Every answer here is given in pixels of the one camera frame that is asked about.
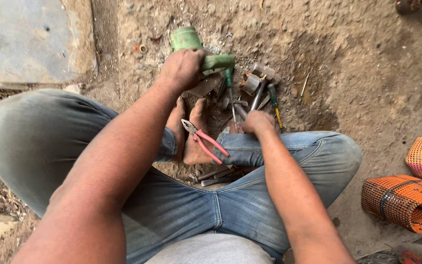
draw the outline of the knee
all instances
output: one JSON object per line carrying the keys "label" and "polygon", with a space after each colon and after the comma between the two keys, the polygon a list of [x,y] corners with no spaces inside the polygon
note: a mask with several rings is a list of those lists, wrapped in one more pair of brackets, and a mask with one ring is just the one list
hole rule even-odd
{"label": "knee", "polygon": [[352,178],[362,162],[362,149],[354,140],[344,134],[335,135],[327,141],[333,153],[336,153],[340,170],[348,172]]}
{"label": "knee", "polygon": [[30,137],[31,130],[47,123],[47,115],[59,109],[61,90],[20,93],[0,101],[0,146]]}

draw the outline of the gray t-shirt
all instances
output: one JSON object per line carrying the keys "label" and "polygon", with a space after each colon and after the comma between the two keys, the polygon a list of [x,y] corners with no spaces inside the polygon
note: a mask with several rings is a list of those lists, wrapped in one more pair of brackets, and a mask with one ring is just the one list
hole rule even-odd
{"label": "gray t-shirt", "polygon": [[252,241],[229,234],[201,234],[174,243],[145,264],[273,264]]}

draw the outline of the man's right arm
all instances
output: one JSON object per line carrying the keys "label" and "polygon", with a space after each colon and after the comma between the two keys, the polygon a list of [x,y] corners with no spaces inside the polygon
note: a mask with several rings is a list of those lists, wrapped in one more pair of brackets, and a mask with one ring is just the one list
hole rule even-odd
{"label": "man's right arm", "polygon": [[251,111],[243,125],[260,141],[268,192],[283,219],[297,264],[353,264],[313,184],[274,130],[274,118]]}

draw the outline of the faded denim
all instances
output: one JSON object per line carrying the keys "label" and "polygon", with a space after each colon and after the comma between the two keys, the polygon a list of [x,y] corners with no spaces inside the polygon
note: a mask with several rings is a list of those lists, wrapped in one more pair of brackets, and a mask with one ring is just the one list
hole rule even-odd
{"label": "faded denim", "polygon": [[[89,142],[118,113],[78,94],[60,90],[21,93],[0,102],[0,177],[43,216]],[[281,135],[307,173],[325,207],[356,173],[362,151],[336,132]],[[151,168],[123,207],[127,263],[144,263],[166,246],[204,232],[236,234],[280,259],[289,248],[284,226],[268,194],[259,142],[249,134],[220,134],[230,153],[224,164],[259,167],[214,191],[196,189]],[[156,161],[170,161],[177,140],[169,129]]]}

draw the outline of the red-handled pliers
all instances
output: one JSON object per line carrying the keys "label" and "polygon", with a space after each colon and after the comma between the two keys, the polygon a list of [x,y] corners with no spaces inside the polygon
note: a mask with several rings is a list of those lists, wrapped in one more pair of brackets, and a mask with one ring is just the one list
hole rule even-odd
{"label": "red-handled pliers", "polygon": [[214,156],[214,154],[208,149],[208,147],[203,143],[203,140],[201,138],[204,138],[205,140],[211,142],[214,147],[219,149],[226,157],[229,157],[229,153],[212,137],[206,135],[202,129],[198,130],[196,127],[188,120],[182,119],[183,127],[190,132],[190,134],[193,135],[193,140],[198,141],[198,144],[200,144],[200,147],[210,156],[217,164],[221,165],[222,161],[218,159],[218,157]]}

